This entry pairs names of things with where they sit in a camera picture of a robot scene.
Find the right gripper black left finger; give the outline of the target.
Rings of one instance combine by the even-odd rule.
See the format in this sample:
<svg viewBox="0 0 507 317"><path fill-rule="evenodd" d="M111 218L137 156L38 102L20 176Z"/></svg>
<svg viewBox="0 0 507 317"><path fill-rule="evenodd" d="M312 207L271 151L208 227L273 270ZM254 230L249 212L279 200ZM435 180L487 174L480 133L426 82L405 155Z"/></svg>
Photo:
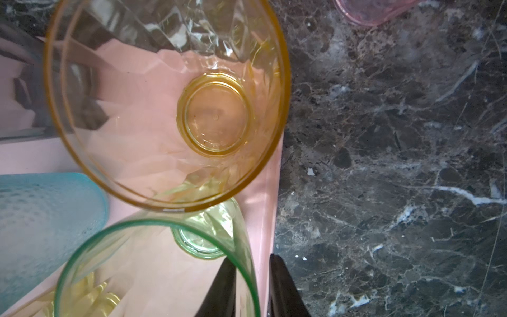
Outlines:
<svg viewBox="0 0 507 317"><path fill-rule="evenodd" d="M236 266L225 258L195 317L236 314Z"/></svg>

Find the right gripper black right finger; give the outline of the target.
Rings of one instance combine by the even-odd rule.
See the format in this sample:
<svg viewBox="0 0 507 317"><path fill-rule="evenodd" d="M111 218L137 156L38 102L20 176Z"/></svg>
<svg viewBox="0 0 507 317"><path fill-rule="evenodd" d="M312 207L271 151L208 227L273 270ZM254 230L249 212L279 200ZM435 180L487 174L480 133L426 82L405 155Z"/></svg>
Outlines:
<svg viewBox="0 0 507 317"><path fill-rule="evenodd" d="M281 256L269 258L269 295L274 317L310 317Z"/></svg>

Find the short green tumbler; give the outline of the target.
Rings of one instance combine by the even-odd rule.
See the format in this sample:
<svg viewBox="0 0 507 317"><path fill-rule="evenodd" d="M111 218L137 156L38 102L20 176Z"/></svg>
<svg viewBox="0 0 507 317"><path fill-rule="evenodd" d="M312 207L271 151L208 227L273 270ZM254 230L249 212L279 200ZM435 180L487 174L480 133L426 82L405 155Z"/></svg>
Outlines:
<svg viewBox="0 0 507 317"><path fill-rule="evenodd" d="M223 263L236 266L235 316L260 316L254 262L235 199L194 213L142 210L88 239L70 257L55 293L55 315L89 273L121 298L109 316L195 316Z"/></svg>

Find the tall yellow tumbler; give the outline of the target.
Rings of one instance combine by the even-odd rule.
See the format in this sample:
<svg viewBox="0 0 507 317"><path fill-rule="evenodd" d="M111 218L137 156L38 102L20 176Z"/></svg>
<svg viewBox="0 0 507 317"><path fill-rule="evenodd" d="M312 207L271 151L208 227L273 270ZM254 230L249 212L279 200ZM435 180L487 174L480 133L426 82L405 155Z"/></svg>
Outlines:
<svg viewBox="0 0 507 317"><path fill-rule="evenodd" d="M106 292L107 285L107 281L95 285L95 273L89 273L72 286L71 306L61 316L109 316L119 305L121 298ZM55 289L51 289L9 316L55 316L54 299Z"/></svg>

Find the pink plastic tray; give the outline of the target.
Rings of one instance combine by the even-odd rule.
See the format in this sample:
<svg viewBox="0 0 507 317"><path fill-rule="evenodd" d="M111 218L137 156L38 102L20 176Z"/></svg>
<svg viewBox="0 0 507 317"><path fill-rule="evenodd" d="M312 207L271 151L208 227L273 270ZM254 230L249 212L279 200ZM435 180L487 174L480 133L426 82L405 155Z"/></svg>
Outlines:
<svg viewBox="0 0 507 317"><path fill-rule="evenodd" d="M260 294L261 315L269 311L269 255L273 251L281 148L261 174L236 196L246 222ZM1 142L1 174L79 173L58 137L16 143Z"/></svg>

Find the teal frosted tumbler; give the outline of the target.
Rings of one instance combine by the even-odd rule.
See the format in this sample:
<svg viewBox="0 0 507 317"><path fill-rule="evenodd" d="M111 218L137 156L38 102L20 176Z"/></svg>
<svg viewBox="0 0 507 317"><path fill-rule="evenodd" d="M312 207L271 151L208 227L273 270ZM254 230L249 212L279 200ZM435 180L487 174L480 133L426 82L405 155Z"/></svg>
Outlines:
<svg viewBox="0 0 507 317"><path fill-rule="evenodd" d="M81 173L1 176L1 312L60 268L109 218L107 194Z"/></svg>

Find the short yellow tumbler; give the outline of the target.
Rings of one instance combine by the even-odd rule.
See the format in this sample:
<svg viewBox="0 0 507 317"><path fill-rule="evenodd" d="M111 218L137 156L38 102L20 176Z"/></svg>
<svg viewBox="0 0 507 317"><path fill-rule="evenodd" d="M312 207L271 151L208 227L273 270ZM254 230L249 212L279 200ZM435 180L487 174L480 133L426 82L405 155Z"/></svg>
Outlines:
<svg viewBox="0 0 507 317"><path fill-rule="evenodd" d="M83 172L153 211L238 194L289 115L289 52L267 1L59 1L44 82Z"/></svg>

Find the tall dark grey tumbler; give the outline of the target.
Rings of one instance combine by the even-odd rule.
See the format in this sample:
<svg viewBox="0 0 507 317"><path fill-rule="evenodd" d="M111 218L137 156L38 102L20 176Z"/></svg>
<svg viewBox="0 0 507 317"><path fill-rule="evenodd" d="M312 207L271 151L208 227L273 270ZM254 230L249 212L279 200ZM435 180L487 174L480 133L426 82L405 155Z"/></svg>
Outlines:
<svg viewBox="0 0 507 317"><path fill-rule="evenodd" d="M98 91L98 57L80 42L68 45L69 101L75 125L98 130L110 119L93 99ZM58 135L44 88L44 41L1 20L1 142L50 139Z"/></svg>

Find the pink clear tumbler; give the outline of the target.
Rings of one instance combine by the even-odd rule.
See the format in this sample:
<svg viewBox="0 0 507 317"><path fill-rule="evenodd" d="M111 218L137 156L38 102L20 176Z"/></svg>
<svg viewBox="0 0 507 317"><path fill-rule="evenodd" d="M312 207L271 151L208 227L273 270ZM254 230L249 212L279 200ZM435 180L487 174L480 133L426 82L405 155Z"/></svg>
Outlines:
<svg viewBox="0 0 507 317"><path fill-rule="evenodd" d="M418 5L421 0L337 0L345 18L360 26L379 26Z"/></svg>

